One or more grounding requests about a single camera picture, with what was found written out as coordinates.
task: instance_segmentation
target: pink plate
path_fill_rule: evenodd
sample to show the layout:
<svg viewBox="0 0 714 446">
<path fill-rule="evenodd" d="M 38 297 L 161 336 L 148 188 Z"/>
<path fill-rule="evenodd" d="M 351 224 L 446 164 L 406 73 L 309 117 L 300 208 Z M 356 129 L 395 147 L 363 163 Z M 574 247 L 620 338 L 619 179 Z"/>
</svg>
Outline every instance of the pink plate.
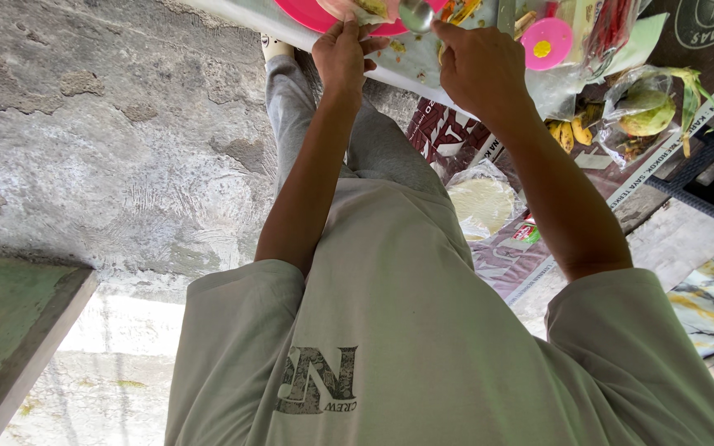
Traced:
<svg viewBox="0 0 714 446">
<path fill-rule="evenodd" d="M 533 47 L 545 40 L 550 44 L 550 53 L 543 57 L 533 54 Z M 560 64 L 572 49 L 572 29 L 559 18 L 537 20 L 520 39 L 525 47 L 525 66 L 532 70 L 548 70 Z"/>
<path fill-rule="evenodd" d="M 426 0 L 434 11 L 439 11 L 447 0 Z M 313 31 L 324 33 L 337 20 L 322 8 L 316 0 L 274 0 L 291 18 Z M 407 32 L 401 19 L 386 23 L 371 33 L 372 36 L 395 36 Z"/>
</svg>

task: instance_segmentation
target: banana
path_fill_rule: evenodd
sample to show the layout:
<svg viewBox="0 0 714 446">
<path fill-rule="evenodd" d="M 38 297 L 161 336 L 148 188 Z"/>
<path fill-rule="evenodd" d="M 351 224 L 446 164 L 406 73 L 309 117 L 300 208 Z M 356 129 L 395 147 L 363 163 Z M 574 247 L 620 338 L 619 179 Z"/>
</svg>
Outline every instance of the banana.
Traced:
<svg viewBox="0 0 714 446">
<path fill-rule="evenodd" d="M 572 120 L 572 134 L 580 144 L 591 145 L 593 135 L 591 134 L 591 130 L 583 128 L 580 116 L 575 116 Z"/>
<path fill-rule="evenodd" d="M 574 135 L 572 135 L 572 123 L 568 121 L 556 121 L 547 119 L 544 121 L 550 135 L 558 141 L 561 148 L 569 153 L 574 148 Z"/>
<path fill-rule="evenodd" d="M 597 124 L 602 118 L 602 112 L 605 110 L 603 102 L 588 102 L 585 105 L 585 112 L 581 114 L 581 128 L 588 128 Z"/>
<path fill-rule="evenodd" d="M 552 135 L 556 141 L 561 144 L 561 121 L 553 121 L 548 119 L 544 122 L 547 125 L 547 130 L 550 130 L 550 135 Z"/>
<path fill-rule="evenodd" d="M 574 135 L 572 134 L 572 124 L 567 121 L 561 121 L 561 135 L 559 143 L 564 152 L 570 153 L 574 148 Z"/>
</svg>

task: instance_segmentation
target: white table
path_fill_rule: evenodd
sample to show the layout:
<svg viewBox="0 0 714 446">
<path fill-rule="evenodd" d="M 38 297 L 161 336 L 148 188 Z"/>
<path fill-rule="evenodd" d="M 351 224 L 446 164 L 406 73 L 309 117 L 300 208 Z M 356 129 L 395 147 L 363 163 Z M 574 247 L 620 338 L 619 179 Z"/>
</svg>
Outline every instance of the white table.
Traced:
<svg viewBox="0 0 714 446">
<path fill-rule="evenodd" d="M 307 52 L 320 35 L 294 21 L 277 6 L 274 0 L 183 1 L 210 14 L 234 21 L 260 33 L 269 34 Z M 497 21 L 496 9 L 497 0 L 485 0 L 484 4 L 476 10 L 475 17 L 465 20 L 462 27 L 476 28 L 479 20 L 483 20 L 484 25 L 494 25 Z M 414 35 L 406 33 L 392 38 L 405 45 L 406 53 L 395 53 L 391 48 L 387 48 L 382 50 L 382 56 L 374 54 L 371 58 L 377 63 L 378 68 L 367 76 L 463 111 L 440 87 L 436 36 L 431 33 L 416 40 Z M 400 62 L 396 61 L 397 57 L 401 58 Z"/>
</svg>

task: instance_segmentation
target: concrete wall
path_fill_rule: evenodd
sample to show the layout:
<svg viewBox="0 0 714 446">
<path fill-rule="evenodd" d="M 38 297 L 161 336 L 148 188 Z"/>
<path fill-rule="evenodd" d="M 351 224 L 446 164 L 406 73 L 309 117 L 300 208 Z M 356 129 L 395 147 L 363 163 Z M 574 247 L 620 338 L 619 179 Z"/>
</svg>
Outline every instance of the concrete wall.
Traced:
<svg viewBox="0 0 714 446">
<path fill-rule="evenodd" d="M 0 259 L 0 433 L 96 285 L 92 270 Z"/>
</svg>

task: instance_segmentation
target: white t-shirt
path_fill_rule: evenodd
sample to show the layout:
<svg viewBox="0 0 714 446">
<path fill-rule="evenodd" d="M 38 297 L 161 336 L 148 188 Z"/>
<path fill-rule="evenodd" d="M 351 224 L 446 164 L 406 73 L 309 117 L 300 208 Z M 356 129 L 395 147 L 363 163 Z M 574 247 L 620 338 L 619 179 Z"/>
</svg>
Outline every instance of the white t-shirt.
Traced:
<svg viewBox="0 0 714 446">
<path fill-rule="evenodd" d="M 263 260 L 188 289 L 166 445 L 714 445 L 714 381 L 658 279 L 614 270 L 531 336 L 449 200 L 338 182 L 307 284 Z"/>
</svg>

